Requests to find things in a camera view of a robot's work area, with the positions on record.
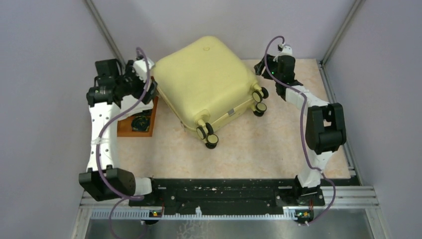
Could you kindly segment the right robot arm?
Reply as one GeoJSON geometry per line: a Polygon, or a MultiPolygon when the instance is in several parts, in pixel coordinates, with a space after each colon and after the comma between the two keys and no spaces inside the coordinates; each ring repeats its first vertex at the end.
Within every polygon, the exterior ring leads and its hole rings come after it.
{"type": "Polygon", "coordinates": [[[310,188],[320,185],[328,161],[345,144],[346,129],[342,105],[312,94],[296,80],[295,64],[293,56],[266,54],[254,70],[256,75],[275,80],[277,95],[300,110],[300,133],[307,165],[297,175],[300,186],[292,191],[292,199],[298,205],[305,205],[312,199],[310,188]]]}

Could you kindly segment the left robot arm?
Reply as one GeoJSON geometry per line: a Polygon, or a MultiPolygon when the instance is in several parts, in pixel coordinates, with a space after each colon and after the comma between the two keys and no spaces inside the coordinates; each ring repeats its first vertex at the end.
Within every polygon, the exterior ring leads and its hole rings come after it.
{"type": "Polygon", "coordinates": [[[154,62],[139,56],[122,66],[118,59],[95,62],[97,76],[86,98],[91,115],[90,158],[86,170],[78,176],[79,184],[96,201],[125,198],[153,206],[159,201],[151,180],[136,180],[133,173],[120,168],[117,153],[119,120],[142,112],[157,94],[151,78],[154,62]]]}

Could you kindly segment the yellow hard-shell suitcase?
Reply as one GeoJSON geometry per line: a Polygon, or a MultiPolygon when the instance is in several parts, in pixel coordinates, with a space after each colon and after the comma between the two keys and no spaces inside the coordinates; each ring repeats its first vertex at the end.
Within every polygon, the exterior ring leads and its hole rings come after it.
{"type": "Polygon", "coordinates": [[[267,89],[215,36],[201,37],[158,60],[152,76],[183,127],[209,149],[218,144],[216,132],[245,111],[257,117],[267,111],[267,89]]]}

